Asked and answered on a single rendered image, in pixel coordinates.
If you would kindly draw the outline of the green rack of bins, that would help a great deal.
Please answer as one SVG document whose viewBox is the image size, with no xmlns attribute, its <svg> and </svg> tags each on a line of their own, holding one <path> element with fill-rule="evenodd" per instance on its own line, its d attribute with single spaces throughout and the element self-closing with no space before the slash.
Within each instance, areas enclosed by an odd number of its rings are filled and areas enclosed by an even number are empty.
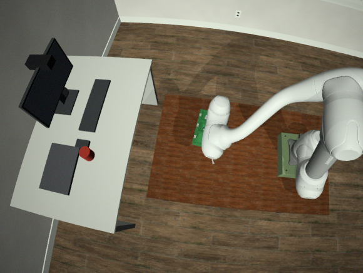
<svg viewBox="0 0 363 273">
<path fill-rule="evenodd" d="M 203 136 L 203 127 L 206 125 L 205 116 L 207 115 L 207 110 L 200 109 L 200 113 L 198 116 L 197 125 L 195 128 L 195 133 L 193 136 L 192 145 L 196 145 L 201 147 L 202 146 L 202 136 Z"/>
</svg>

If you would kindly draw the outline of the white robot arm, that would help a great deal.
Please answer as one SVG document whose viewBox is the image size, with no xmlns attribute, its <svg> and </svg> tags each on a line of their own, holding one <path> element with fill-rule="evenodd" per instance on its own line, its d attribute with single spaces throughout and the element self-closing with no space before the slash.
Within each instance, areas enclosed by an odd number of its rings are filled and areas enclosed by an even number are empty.
<svg viewBox="0 0 363 273">
<path fill-rule="evenodd" d="M 324 110 L 320 130 L 299 133 L 298 140 L 288 139 L 289 165 L 297 166 L 297 193 L 302 198 L 316 199 L 336 160 L 355 160 L 363 154 L 363 68 L 328 70 L 288 86 L 233 129 L 227 126 L 230 100 L 220 95 L 214 97 L 207 111 L 202 152 L 208 158 L 218 159 L 232 143 L 247 137 L 284 106 L 321 101 Z"/>
</svg>

